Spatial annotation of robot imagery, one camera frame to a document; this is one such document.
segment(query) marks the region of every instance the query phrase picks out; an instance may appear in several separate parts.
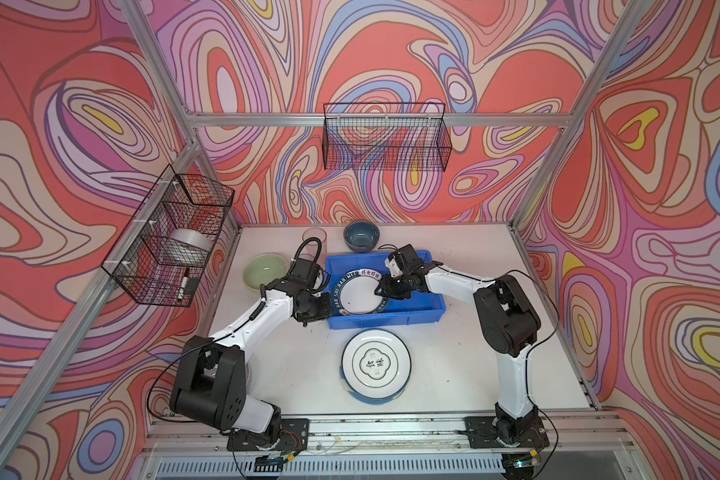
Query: blue plastic bin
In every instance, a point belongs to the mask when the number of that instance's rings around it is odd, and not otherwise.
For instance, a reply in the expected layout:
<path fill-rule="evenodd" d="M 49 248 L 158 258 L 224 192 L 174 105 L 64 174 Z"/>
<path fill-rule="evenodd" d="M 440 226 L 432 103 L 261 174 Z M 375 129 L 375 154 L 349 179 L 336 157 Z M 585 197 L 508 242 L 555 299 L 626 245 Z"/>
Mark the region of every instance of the blue plastic bin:
<path fill-rule="evenodd" d="M 424 262 L 432 260 L 427 250 L 416 250 Z M 388 274 L 384 260 L 389 254 L 334 255 L 326 258 L 326 272 L 331 274 L 327 292 L 333 292 L 339 279 L 347 272 L 358 268 L 372 268 L 381 274 Z M 413 325 L 415 323 L 434 323 L 440 321 L 445 313 L 443 296 L 434 293 L 413 292 L 410 300 L 390 300 L 381 313 L 343 316 L 334 310 L 334 316 L 328 319 L 331 330 L 365 329 L 389 325 Z"/>

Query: wire basket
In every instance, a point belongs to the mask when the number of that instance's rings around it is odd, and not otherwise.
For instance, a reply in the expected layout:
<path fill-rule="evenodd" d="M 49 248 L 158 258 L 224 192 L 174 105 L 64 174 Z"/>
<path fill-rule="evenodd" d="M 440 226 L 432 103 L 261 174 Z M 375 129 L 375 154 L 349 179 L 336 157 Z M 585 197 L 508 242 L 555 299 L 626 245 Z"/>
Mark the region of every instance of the wire basket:
<path fill-rule="evenodd" d="M 174 173 L 123 258 L 112 271 L 104 269 L 137 303 L 189 306 L 232 208 L 234 193 L 202 175 Z M 173 238 L 179 229 L 193 230 L 195 244 Z M 209 248 L 196 245 L 198 239 Z"/>
<path fill-rule="evenodd" d="M 445 171 L 452 146 L 444 112 L 439 102 L 324 104 L 323 166 Z"/>

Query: white plate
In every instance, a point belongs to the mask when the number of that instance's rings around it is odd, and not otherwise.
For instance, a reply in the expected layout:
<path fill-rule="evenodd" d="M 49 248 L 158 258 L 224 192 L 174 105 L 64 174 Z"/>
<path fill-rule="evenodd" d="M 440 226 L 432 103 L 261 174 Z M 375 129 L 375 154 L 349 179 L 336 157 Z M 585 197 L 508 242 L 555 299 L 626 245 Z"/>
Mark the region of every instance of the white plate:
<path fill-rule="evenodd" d="M 411 354 L 386 330 L 366 330 L 347 343 L 342 354 L 347 383 L 360 395 L 381 400 L 400 393 L 411 376 Z"/>
<path fill-rule="evenodd" d="M 369 268 L 361 268 L 346 273 L 333 287 L 332 301 L 342 315 L 365 315 L 384 311 L 389 298 L 374 292 L 382 274 Z"/>

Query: bowl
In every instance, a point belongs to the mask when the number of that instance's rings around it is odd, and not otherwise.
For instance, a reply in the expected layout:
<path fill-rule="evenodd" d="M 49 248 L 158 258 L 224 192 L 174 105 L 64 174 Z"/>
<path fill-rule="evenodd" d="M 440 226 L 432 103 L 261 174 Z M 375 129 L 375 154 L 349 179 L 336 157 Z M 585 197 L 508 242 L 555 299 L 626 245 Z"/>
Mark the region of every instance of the bowl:
<path fill-rule="evenodd" d="M 242 282 L 254 292 L 259 291 L 259 285 L 269 284 L 288 273 L 288 263 L 280 255 L 259 255 L 246 265 L 242 271 Z"/>
<path fill-rule="evenodd" d="M 376 247 L 380 233 L 371 222 L 359 220 L 344 229 L 344 241 L 356 254 L 367 254 Z"/>

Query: black mounting plate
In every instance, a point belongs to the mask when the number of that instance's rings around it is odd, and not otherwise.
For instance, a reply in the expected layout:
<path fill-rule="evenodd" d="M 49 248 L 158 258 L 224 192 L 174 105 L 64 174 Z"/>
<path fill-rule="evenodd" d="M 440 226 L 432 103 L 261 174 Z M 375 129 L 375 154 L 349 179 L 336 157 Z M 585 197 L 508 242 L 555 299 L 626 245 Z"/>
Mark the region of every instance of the black mounting plate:
<path fill-rule="evenodd" d="M 464 424 L 470 448 L 506 448 L 507 446 L 497 440 L 498 432 L 494 428 L 495 417 L 467 417 Z M 544 430 L 541 418 L 536 418 L 530 428 L 520 439 L 520 444 L 512 448 L 546 448 L 550 446 L 550 440 Z"/>
<path fill-rule="evenodd" d="M 273 452 L 288 453 L 291 450 L 307 449 L 307 437 L 309 437 L 308 418 L 283 418 L 281 427 L 283 430 L 288 430 L 297 434 L 301 439 L 302 444 L 299 445 L 296 439 L 289 433 L 281 432 L 280 439 L 277 444 L 271 448 Z M 230 438 L 226 443 L 226 449 L 230 452 L 267 452 L 267 450 L 261 450 L 258 448 L 253 443 L 250 434 L 245 430 L 240 430 L 239 432 L 230 435 Z"/>

